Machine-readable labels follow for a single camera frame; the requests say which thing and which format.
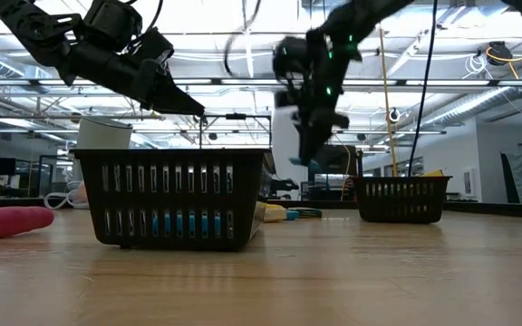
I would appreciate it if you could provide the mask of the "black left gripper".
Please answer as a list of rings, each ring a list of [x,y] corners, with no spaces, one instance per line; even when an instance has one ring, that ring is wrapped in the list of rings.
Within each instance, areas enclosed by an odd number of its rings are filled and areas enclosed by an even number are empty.
[[[202,116],[204,106],[181,90],[167,66],[173,45],[156,27],[133,41],[124,53],[82,41],[65,59],[65,83],[81,77],[132,98],[159,113]]]

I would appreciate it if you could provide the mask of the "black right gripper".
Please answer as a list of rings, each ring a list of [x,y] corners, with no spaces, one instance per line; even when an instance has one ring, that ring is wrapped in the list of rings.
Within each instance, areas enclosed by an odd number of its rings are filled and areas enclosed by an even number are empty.
[[[348,129],[350,120],[335,111],[350,61],[360,61],[357,38],[345,30],[326,33],[309,30],[305,35],[310,58],[299,103],[299,158],[308,166],[331,137],[332,127]]]

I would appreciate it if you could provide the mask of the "black slotted plastic basket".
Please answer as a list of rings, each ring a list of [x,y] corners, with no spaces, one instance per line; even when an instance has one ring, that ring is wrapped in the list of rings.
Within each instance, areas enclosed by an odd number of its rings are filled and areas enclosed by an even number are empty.
[[[354,177],[360,217],[386,224],[441,220],[450,177]]]
[[[263,223],[270,149],[76,149],[97,240],[121,248],[238,251]],[[221,217],[220,238],[153,236],[153,211]]]

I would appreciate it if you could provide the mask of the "black box-shaped monitor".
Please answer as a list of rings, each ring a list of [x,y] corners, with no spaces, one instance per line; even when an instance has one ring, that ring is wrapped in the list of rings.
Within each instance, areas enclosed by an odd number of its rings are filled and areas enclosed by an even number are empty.
[[[355,176],[357,174],[355,147],[323,145],[310,162],[308,169],[315,174]]]

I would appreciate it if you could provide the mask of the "pale cylindrical container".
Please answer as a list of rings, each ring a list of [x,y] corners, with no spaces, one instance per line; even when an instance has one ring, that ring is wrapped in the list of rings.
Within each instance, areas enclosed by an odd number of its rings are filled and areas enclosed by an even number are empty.
[[[75,149],[127,149],[133,127],[99,116],[83,116],[79,122]]]

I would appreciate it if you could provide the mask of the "dark leaning panel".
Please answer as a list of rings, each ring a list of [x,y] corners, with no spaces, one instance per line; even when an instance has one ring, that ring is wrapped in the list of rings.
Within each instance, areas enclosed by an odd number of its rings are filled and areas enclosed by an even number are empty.
[[[522,204],[522,152],[500,153],[507,201]]]

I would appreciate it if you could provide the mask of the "red-handled pliers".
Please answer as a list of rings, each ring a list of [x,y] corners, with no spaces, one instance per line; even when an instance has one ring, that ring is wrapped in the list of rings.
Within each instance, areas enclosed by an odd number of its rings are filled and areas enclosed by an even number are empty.
[[[0,207],[0,239],[45,228],[53,220],[53,211],[40,206]]]

